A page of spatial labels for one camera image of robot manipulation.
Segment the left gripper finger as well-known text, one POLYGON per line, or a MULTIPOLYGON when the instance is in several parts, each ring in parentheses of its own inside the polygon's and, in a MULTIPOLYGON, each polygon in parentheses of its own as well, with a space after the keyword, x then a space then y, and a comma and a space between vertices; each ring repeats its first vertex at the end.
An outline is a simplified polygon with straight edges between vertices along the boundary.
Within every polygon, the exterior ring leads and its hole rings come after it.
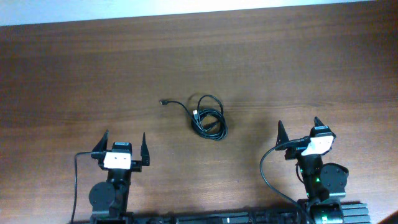
POLYGON ((150 166, 150 154, 146 143, 146 134, 143 133, 141 144, 141 162, 142 166, 150 166))
POLYGON ((109 130, 107 129, 104 132, 104 135, 100 139, 98 144, 93 148, 92 152, 103 152, 103 151, 105 151, 106 148, 107 148, 108 138, 109 138, 109 130))

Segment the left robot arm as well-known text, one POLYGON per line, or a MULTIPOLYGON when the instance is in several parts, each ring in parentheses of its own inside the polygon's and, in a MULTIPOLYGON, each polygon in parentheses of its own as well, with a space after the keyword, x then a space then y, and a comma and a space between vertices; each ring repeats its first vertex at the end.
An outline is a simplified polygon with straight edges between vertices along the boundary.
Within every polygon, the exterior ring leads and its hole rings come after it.
POLYGON ((142 137, 139 160, 133 159, 132 144, 129 142, 114 142, 108 150, 108 137, 109 131, 106 131, 91 152, 91 157, 98 161, 99 168, 108 175, 104 182, 95 184, 90 190, 90 223, 134 223, 133 213, 127 211, 131 174, 141 172, 144 166, 150 166, 146 137, 142 137))

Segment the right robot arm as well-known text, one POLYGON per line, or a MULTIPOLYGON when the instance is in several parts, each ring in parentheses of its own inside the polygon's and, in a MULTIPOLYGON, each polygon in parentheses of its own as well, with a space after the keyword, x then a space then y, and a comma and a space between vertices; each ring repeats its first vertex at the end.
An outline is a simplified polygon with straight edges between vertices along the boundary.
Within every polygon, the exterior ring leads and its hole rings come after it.
POLYGON ((335 133, 317 117, 308 136, 293 140, 289 139, 283 123, 278 122, 276 147, 285 152, 285 160, 297 161, 297 171, 302 175, 307 193, 307 199, 298 203, 309 216, 307 222, 345 222, 340 200, 346 196, 349 171, 339 164, 322 161, 332 150, 335 139, 335 133))

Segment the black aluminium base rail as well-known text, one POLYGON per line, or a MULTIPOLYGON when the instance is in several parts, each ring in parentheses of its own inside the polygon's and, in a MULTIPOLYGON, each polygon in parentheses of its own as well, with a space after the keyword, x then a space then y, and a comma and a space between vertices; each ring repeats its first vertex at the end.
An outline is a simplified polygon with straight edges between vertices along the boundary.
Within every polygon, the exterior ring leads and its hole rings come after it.
MULTIPOLYGON (((365 203, 344 203, 342 205, 315 205, 312 207, 316 224, 370 224, 368 205, 365 203)), ((231 213, 208 213, 196 215, 166 215, 135 217, 130 215, 120 220, 91 217, 89 223, 131 223, 131 224, 298 224, 310 223, 307 217, 295 208, 273 208, 231 213)))

